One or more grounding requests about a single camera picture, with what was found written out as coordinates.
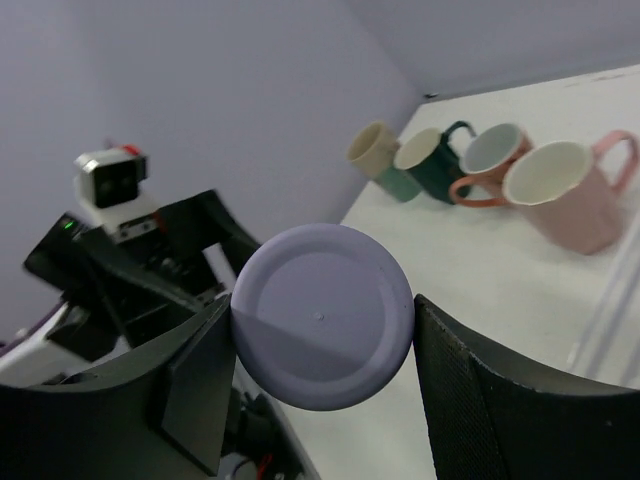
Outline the pink mug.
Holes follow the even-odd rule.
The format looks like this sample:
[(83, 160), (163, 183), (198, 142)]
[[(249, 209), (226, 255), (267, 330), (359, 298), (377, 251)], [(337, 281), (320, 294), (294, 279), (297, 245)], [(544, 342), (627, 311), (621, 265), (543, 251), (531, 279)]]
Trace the pink mug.
[[(628, 155), (611, 183), (599, 167), (605, 154), (625, 143)], [(619, 196), (639, 168), (639, 142), (614, 130), (592, 146), (555, 141), (517, 160), (503, 181), (503, 195), (552, 243), (580, 254), (597, 253), (624, 231)]]

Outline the orange mug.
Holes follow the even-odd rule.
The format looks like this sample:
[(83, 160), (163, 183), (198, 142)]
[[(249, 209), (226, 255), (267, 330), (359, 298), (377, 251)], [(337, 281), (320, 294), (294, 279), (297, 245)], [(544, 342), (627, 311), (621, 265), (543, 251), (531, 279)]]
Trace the orange mug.
[[(502, 187), (512, 165), (533, 149), (529, 136), (519, 125), (502, 123), (476, 137), (460, 159), (464, 176), (449, 187), (451, 200), (469, 208), (500, 207), (507, 204)], [(458, 191), (480, 186), (490, 197), (482, 200), (463, 198)]]

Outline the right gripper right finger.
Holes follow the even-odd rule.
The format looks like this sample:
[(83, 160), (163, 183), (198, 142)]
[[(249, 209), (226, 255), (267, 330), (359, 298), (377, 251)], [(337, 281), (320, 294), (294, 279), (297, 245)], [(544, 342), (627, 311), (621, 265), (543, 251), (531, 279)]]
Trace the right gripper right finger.
[(414, 306), (414, 353), (438, 478), (638, 478), (638, 391), (530, 359), (423, 295)]

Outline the lavender cup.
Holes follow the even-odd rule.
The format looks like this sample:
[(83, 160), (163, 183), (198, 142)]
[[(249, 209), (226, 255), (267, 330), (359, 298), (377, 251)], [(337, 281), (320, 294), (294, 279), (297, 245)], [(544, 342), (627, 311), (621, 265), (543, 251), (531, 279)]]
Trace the lavender cup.
[(413, 293), (370, 236), (317, 223), (286, 230), (242, 268), (231, 295), (238, 357), (269, 395), (335, 411), (382, 390), (409, 352)]

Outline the dark green mug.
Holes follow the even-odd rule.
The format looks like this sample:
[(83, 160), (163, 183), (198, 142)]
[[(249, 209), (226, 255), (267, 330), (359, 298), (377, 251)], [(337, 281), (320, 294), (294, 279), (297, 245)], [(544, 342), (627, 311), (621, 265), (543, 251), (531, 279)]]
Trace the dark green mug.
[(456, 121), (444, 131), (428, 128), (403, 143), (394, 158), (398, 170), (408, 174), (429, 196), (449, 205), (455, 204), (449, 188), (464, 176), (459, 156), (449, 143), (459, 128), (476, 137), (474, 128), (465, 121)]

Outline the cream and mint floral mug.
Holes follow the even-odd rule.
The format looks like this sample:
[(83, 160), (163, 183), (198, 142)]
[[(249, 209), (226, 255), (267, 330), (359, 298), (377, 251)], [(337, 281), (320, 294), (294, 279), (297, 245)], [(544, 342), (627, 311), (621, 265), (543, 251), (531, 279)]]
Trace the cream and mint floral mug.
[(390, 127), (374, 121), (354, 137), (346, 159), (390, 197), (405, 203), (418, 196), (421, 187), (394, 166), (399, 148), (400, 143)]

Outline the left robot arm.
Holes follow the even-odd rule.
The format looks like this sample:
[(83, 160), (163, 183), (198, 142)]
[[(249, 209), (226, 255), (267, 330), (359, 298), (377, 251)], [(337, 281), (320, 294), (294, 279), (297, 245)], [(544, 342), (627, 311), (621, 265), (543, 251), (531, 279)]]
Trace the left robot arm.
[(234, 272), (257, 250), (219, 196), (166, 205), (144, 193), (80, 204), (25, 260), (61, 293), (1, 350), (5, 479), (260, 479), (315, 471), (263, 395), (236, 389), (230, 296), (205, 250)]

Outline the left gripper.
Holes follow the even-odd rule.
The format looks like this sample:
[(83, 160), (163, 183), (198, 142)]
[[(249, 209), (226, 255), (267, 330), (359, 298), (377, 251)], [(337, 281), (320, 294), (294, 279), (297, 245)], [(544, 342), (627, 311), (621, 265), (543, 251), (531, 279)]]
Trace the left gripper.
[(224, 293), (204, 252), (217, 245), (235, 273), (259, 243), (208, 190), (110, 233), (70, 214), (57, 220), (23, 266), (58, 289), (66, 306), (47, 340), (85, 360), (118, 339), (143, 345)]

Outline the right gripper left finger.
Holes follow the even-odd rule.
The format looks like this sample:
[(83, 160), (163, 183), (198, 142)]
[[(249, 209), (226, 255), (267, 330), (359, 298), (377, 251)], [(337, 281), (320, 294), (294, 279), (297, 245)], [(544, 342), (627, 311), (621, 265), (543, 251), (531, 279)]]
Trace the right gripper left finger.
[(234, 372), (230, 298), (69, 383), (1, 389), (4, 479), (209, 479)]

